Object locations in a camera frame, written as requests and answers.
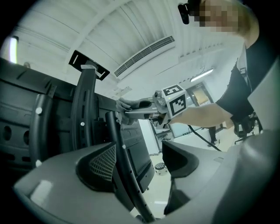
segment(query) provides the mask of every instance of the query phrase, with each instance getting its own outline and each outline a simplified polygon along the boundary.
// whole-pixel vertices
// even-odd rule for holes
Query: gloved hand
[[[120,112],[121,118],[119,118],[120,123],[124,125],[133,125],[137,119],[128,118],[125,116],[126,111],[132,111],[133,109],[139,108],[140,100],[132,101],[120,98],[116,101],[117,111]]]

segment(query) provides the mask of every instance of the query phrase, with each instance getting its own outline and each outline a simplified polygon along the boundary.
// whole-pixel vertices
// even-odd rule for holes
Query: stool
[[[167,173],[167,168],[164,163],[158,163],[154,166],[154,169],[158,175],[164,175]]]

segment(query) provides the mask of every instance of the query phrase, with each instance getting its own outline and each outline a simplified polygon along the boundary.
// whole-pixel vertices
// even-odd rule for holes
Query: black chair
[[[233,121],[234,133],[240,138],[239,140],[234,142],[235,145],[237,142],[244,141],[248,137],[254,135],[253,130],[256,120],[257,118],[255,116],[247,116],[240,122]]]

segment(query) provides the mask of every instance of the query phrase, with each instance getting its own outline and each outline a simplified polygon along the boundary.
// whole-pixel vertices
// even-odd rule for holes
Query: black cable
[[[201,138],[203,141],[207,142],[210,146],[212,146],[214,149],[216,149],[217,151],[221,152],[221,150],[219,150],[216,146],[214,146],[212,143],[210,143],[209,141],[207,141],[205,138],[203,138],[201,135],[199,135],[198,133],[196,133],[196,131],[193,129],[193,127],[191,127],[190,125],[188,125],[189,128],[191,129],[192,132],[194,132],[194,134],[196,136],[198,136],[199,138]]]

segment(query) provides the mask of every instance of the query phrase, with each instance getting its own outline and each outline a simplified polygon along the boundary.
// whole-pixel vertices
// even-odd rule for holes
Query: air vent
[[[144,48],[143,50],[139,51],[137,54],[132,56],[130,59],[128,59],[124,64],[122,64],[114,73],[117,77],[119,77],[121,74],[123,74],[127,69],[129,69],[132,65],[134,65],[136,62],[140,61],[147,55],[150,55],[152,52],[157,51],[158,49],[169,45],[170,43],[175,42],[174,38],[172,36],[165,37],[148,47]]]

